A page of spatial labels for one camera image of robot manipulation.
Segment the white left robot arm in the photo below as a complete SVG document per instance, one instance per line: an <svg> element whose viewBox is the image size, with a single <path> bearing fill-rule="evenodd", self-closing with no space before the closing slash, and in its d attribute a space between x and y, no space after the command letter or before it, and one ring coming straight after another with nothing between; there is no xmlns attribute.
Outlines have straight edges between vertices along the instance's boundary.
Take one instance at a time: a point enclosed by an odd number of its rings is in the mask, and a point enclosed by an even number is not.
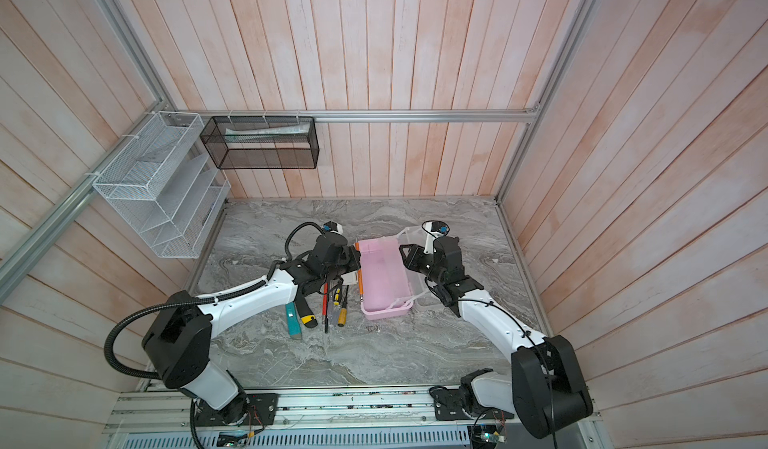
<svg viewBox="0 0 768 449"><path fill-rule="evenodd" d="M228 424L246 414L241 385L210 360L211 340L230 327L275 307L295 305L307 328L318 325L306 297L360 268L360 253L337 232L321 234L301 258L279 261L267 275L207 297L179 292L167 301L142 340L159 379L219 412Z"/></svg>

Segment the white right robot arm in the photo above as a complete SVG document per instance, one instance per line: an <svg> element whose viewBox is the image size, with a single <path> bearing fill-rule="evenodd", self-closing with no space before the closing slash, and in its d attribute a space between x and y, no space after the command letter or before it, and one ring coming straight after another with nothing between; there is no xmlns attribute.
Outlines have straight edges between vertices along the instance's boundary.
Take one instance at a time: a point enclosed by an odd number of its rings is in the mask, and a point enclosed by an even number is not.
<svg viewBox="0 0 768 449"><path fill-rule="evenodd" d="M403 244L399 253L404 267L421 274L443 306L477 328L510 363L509 376L488 368L464 376L458 389L437 398L441 405L458 404L470 416L513 414L537 439L593 414L572 344L531 329L498 304L466 274L458 238L434 239L431 252Z"/></svg>

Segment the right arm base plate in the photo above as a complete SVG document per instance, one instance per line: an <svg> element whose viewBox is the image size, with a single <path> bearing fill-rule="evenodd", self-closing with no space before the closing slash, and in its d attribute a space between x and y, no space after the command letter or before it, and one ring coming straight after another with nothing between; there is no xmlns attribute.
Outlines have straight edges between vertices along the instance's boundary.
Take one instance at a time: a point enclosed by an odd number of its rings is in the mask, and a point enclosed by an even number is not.
<svg viewBox="0 0 768 449"><path fill-rule="evenodd" d="M438 421L474 420L476 417L514 419L515 415L498 408L480 405L465 387L449 389L433 386L428 390L434 403L434 415Z"/></svg>

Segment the pink tool box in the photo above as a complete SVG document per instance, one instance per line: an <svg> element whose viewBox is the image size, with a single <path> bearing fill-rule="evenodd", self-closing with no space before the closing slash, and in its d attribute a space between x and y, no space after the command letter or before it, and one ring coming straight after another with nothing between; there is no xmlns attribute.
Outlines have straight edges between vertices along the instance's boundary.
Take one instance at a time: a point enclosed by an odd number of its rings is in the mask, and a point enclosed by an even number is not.
<svg viewBox="0 0 768 449"><path fill-rule="evenodd" d="M421 226L406 227L397 235L359 240L364 298L361 311L369 321L406 314L414 302L429 294L424 276L407 270L399 253L403 244L425 246Z"/></svg>

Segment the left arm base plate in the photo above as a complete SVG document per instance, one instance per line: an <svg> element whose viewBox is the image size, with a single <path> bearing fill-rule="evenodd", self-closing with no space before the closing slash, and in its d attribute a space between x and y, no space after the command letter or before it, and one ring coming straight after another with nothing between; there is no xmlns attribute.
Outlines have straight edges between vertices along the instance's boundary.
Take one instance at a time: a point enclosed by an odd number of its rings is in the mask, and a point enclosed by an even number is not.
<svg viewBox="0 0 768 449"><path fill-rule="evenodd" d="M274 423L278 408L277 393L248 393L236 396L222 409L213 409L202 399L194 402L190 419L196 427L255 426Z"/></svg>

